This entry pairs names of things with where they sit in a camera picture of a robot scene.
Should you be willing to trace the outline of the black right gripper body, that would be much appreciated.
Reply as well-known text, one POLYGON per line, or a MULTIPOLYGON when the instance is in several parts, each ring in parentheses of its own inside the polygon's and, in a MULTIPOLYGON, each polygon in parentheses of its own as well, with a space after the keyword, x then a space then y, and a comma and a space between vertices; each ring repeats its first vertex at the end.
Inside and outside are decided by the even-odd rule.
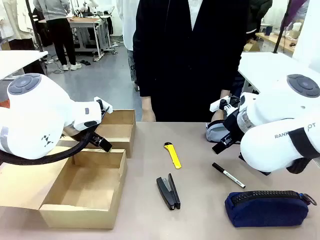
POLYGON ((224 136, 221 141, 227 146, 240 142, 242 139, 242 130, 240 129, 237 117, 239 114, 239 108, 232 105, 238 104, 239 100, 233 96, 227 96, 220 100, 219 109, 226 113, 226 118, 223 122, 224 127, 229 131, 229 133, 224 136))

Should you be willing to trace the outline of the person left hand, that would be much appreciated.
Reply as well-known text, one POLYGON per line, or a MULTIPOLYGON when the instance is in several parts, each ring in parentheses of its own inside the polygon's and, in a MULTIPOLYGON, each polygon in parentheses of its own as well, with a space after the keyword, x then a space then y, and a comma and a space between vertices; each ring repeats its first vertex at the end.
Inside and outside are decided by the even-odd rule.
POLYGON ((211 119, 212 122, 218 121, 218 120, 224 120, 224 111, 221 109, 218 109, 217 111, 215 111, 211 119))

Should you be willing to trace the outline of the person right hand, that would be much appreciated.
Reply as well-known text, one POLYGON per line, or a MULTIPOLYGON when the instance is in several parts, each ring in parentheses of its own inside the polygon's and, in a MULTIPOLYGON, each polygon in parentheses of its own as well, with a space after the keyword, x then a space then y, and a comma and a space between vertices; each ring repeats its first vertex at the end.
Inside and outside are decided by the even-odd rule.
POLYGON ((156 122, 156 116, 151 106, 142 108, 142 122, 156 122))

